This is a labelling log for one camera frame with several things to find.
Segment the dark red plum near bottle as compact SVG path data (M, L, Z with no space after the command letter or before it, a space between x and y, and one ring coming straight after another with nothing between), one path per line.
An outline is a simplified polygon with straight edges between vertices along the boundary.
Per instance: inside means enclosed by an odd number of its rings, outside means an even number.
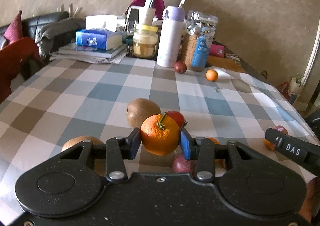
M174 65L174 71L179 74L184 74L187 71L187 66L184 62L176 62Z

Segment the brown kiwi fruit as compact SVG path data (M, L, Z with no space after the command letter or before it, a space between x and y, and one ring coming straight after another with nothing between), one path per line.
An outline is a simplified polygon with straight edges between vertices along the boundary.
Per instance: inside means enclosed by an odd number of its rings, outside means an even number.
M61 151L63 152L65 150L67 150L68 148L76 145L77 143L80 143L80 142L83 142L83 141L91 141L94 145L99 145L99 144L103 143L100 139L95 138L93 136L78 136L78 137L72 138L69 141L67 141L63 145Z
M126 108L127 122L131 127L141 127L150 116L161 114L160 107L153 101L138 98L128 103Z

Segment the large orange with stem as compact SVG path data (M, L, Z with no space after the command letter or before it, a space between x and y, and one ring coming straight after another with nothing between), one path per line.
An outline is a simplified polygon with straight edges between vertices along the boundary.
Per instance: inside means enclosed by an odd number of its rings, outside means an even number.
M180 142L180 128L167 112L148 117L140 127L140 137L146 151L166 156L176 150Z

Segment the white shopping bag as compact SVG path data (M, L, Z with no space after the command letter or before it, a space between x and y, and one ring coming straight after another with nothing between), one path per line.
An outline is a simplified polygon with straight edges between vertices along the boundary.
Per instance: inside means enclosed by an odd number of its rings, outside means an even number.
M288 95L300 95L304 87L304 81L305 76L294 76L289 83Z

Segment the yellow lid glass jar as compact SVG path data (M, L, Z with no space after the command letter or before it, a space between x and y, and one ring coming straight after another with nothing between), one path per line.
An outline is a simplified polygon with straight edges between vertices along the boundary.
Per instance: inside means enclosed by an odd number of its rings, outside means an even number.
M156 54L158 28L145 24L136 24L133 34L132 54L138 58L153 58Z

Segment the small orange near jar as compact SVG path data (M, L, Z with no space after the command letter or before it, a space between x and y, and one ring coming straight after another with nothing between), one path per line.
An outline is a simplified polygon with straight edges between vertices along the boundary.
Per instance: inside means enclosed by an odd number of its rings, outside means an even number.
M219 74L214 69L209 69L206 71L206 79L215 82L219 78Z

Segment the clear glass cereal jar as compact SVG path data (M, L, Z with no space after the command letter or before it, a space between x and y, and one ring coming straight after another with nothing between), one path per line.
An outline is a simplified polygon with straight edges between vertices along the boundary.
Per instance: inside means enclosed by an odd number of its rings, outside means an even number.
M187 69L204 70L218 22L217 16L199 11L188 12L181 49L181 60Z

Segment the wooden cutting board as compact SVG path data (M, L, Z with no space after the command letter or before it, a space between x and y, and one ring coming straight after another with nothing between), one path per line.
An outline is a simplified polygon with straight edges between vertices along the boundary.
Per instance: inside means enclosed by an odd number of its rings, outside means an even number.
M247 73L241 66L240 62L227 59L227 58L220 58L217 56L208 56L207 60L208 66L214 66L219 68L224 68L229 71L239 72L239 73Z

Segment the stack of books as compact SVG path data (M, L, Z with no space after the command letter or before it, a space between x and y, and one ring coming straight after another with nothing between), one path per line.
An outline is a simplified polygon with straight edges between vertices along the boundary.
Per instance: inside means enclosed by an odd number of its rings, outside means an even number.
M60 47L57 52L50 53L50 59L69 59L86 63L108 64L119 63L125 55L125 45L121 45L110 50L103 50L93 47L79 46L76 43L70 43Z

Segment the grey jacket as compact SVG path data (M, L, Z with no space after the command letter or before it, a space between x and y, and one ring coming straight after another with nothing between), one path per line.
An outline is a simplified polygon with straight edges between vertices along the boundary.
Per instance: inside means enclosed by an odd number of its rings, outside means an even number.
M79 18L67 18L42 27L35 38L42 59L58 51L60 47L75 41L76 32L86 27L86 21Z

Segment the small orange mandarin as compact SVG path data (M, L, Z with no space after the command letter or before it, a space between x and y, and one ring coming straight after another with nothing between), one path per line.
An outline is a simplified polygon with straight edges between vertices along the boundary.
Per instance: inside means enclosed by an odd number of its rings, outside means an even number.
M266 146L267 149L269 150L274 150L276 145L270 141L268 141L267 139L264 140L264 144Z

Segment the white and lilac thermos bottle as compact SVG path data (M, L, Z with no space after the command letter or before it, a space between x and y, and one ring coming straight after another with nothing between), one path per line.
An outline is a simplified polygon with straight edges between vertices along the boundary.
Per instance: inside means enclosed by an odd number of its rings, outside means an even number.
M161 67L174 67L181 43L184 17L185 12L181 8L167 6L163 10L157 65Z

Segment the red shopping bag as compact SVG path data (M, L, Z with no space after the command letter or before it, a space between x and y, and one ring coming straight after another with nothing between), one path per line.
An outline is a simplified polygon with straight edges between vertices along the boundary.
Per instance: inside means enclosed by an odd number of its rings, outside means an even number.
M286 99L289 100L290 96L288 95L289 90L289 83L287 81L283 82L279 86L277 86L277 90L280 92L280 94Z

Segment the pink pencil case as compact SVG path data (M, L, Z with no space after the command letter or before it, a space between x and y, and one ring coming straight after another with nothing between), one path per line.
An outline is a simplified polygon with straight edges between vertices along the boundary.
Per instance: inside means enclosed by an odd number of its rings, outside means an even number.
M224 58L225 57L225 46L212 44L209 50L209 55Z

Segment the checkered tablecloth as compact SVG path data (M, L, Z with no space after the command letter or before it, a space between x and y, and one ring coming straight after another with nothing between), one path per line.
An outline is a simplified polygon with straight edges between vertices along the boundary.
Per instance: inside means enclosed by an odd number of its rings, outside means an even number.
M51 62L1 103L1 222L10 224L22 212L15 196L22 173L58 154L72 138L127 136L126 109L138 98L162 111L181 112L194 137L221 144L235 139L312 180L313 174L264 144L265 131L278 125L319 144L293 106L273 86L248 74L223 68L217 73L218 80L211 82L204 72L178 74L135 58L108 65Z

